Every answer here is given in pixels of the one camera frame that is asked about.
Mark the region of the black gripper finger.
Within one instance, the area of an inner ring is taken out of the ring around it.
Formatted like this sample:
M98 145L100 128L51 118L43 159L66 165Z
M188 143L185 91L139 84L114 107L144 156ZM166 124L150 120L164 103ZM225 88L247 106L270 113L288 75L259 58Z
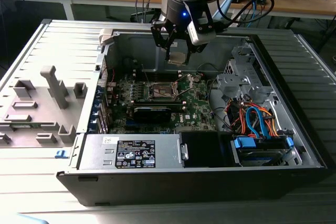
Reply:
M187 55L186 55L186 59L185 59L184 64L188 65L191 54L194 54L196 52L198 52L198 53L202 52L204 50L204 48L207 46L207 43L202 44L200 46L195 46L195 45L192 44L191 38L190 38L187 30L185 31L184 34L185 34L184 37L185 37L186 44L187 44Z
M164 38L161 31L165 29L168 33L167 38ZM157 47L163 48L166 51L165 54L165 61L170 60L170 47L173 44L176 35L177 35L177 28L176 25L169 20L164 21L153 21L151 24L151 32L154 38L155 44Z

